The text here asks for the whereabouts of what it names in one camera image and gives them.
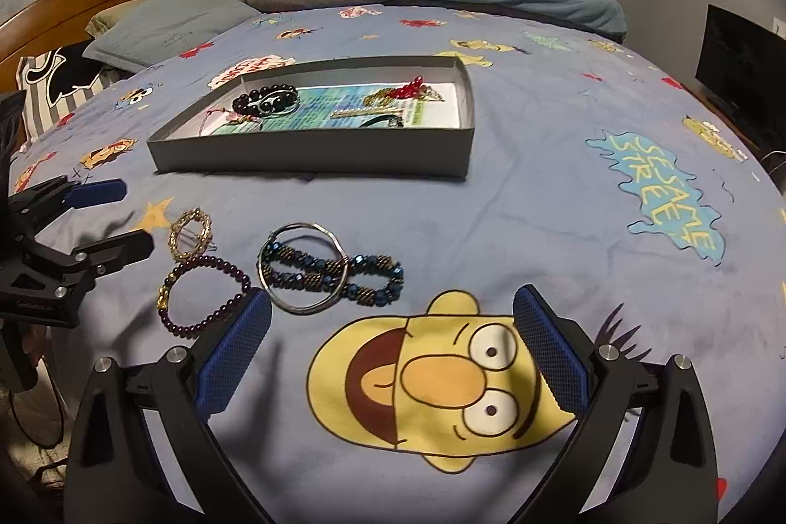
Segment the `olive pillow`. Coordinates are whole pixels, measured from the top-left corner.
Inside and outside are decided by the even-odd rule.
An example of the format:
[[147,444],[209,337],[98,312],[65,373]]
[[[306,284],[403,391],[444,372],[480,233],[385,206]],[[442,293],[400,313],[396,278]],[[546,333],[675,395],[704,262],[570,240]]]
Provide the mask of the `olive pillow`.
[[125,16],[129,15],[136,9],[137,6],[142,4],[144,0],[129,0],[120,2],[120,4],[109,6],[103,11],[97,12],[86,23],[84,30],[92,38],[98,38],[101,34],[107,33],[114,25],[118,23]]

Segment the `striped cartoon pillow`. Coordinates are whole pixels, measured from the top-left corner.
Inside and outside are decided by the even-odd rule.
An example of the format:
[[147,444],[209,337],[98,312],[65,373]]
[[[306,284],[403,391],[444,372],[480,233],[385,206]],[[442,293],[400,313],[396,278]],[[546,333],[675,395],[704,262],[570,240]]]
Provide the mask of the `striped cartoon pillow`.
[[127,73],[84,57],[90,40],[64,45],[42,55],[21,57],[17,88],[26,92],[23,122],[30,142],[37,141],[95,94]]

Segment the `black flat television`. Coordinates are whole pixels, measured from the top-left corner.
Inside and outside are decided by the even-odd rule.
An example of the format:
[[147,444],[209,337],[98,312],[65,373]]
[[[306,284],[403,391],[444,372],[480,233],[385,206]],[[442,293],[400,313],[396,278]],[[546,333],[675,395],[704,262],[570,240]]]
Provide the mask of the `black flat television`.
[[785,40],[709,5],[696,80],[759,146],[785,143]]

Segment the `grey pillow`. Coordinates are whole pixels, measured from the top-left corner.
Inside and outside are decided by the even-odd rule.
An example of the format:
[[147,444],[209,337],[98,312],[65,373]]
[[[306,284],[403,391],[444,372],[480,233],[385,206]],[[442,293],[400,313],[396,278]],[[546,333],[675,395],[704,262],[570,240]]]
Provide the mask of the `grey pillow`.
[[260,16],[238,0],[144,0],[95,38],[83,56],[139,73]]

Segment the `silver bangle with clasp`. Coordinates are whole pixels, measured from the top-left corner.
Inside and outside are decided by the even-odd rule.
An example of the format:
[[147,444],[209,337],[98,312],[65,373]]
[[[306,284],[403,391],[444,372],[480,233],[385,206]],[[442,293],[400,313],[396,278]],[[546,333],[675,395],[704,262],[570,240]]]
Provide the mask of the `silver bangle with clasp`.
[[288,114],[296,111],[299,106],[300,98],[294,92],[269,94],[269,96],[261,98],[260,101],[254,104],[257,116],[261,118],[288,116]]

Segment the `red bead gold brooch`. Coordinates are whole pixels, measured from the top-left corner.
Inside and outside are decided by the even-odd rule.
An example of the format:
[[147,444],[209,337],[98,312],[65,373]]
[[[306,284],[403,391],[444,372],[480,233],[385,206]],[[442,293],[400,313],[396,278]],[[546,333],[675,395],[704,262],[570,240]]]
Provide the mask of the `red bead gold brooch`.
[[387,108],[405,101],[444,102],[444,98],[436,89],[425,84],[421,76],[417,76],[404,85],[386,86],[367,94],[363,99],[363,106]]

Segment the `blue Sesame Street bedsheet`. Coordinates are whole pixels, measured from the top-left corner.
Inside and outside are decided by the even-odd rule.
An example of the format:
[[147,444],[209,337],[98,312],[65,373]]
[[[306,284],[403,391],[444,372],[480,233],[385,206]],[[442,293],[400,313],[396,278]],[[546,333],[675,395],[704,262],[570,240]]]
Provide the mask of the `blue Sesame Street bedsheet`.
[[[432,56],[462,62],[474,140],[462,181],[307,174],[159,173],[148,138],[247,60]],[[502,315],[522,284],[597,332],[612,312],[638,351],[696,366],[729,512],[785,428],[785,204],[750,153],[729,158],[686,126],[702,105],[646,58],[590,34],[432,6],[262,16],[113,85],[13,157],[33,182],[120,178],[127,197],[43,231],[60,250],[147,223],[156,250],[100,280],[75,330],[53,336],[69,403],[93,362],[157,359],[170,335],[156,293],[168,222],[200,207],[221,257],[252,271],[269,231],[318,222],[346,250],[404,266],[395,315],[441,291]]]

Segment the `large silver bangle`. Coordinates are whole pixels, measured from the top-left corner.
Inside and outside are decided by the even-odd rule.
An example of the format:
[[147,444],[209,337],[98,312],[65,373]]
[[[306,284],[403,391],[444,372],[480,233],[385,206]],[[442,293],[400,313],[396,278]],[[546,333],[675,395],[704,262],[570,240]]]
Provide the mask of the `large silver bangle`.
[[[285,244],[281,237],[293,231],[314,231],[331,246],[335,259],[317,258],[304,250]],[[314,222],[292,222],[277,227],[257,252],[257,278],[262,290],[280,310],[292,315],[313,315],[340,301],[349,279],[349,255],[338,238],[325,226]],[[294,293],[324,294],[317,302],[296,306],[286,302],[277,290]]]

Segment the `grey shallow cardboard tray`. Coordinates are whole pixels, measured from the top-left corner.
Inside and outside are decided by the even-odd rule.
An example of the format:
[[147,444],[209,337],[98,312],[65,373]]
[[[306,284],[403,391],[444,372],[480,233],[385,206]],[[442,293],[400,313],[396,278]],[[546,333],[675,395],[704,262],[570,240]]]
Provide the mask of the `grey shallow cardboard tray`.
[[474,137],[464,64],[350,57],[244,73],[148,139],[158,171],[421,175],[462,180]]

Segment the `printed paper tray liner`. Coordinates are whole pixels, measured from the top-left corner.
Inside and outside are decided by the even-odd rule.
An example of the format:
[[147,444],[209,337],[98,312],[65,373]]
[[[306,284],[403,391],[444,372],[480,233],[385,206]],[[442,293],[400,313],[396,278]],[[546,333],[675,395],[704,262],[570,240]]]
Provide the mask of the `printed paper tray liner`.
[[[359,128],[437,128],[457,129],[461,125],[460,107],[453,84],[430,85],[444,98],[444,102],[405,101],[388,108],[402,109],[400,118],[360,117],[332,120],[334,110],[361,109],[367,94],[386,86],[404,84],[361,84],[325,85],[306,88],[273,90],[261,88],[238,94],[229,104],[209,108],[197,120],[196,133],[201,137],[228,136],[228,134],[256,132],[289,132],[289,130],[311,129],[359,129]],[[261,118],[254,104],[269,94],[294,92],[300,98],[300,106],[288,116]]]

